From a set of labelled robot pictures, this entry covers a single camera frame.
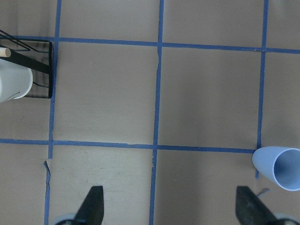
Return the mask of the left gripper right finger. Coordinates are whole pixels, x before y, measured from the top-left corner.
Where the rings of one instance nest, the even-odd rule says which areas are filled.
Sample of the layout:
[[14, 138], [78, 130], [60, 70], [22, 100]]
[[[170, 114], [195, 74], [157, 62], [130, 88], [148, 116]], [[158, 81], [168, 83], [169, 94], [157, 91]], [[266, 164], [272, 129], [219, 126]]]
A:
[[280, 225], [281, 220], [247, 186], [237, 186], [235, 215], [240, 225]]

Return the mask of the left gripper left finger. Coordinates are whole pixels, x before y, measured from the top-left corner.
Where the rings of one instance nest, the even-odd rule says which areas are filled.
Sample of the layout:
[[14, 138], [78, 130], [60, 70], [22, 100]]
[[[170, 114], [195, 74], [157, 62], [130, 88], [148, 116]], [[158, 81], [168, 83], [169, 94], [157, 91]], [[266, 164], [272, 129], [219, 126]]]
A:
[[104, 192], [102, 186], [92, 186], [78, 212], [73, 225], [101, 225], [104, 219]]

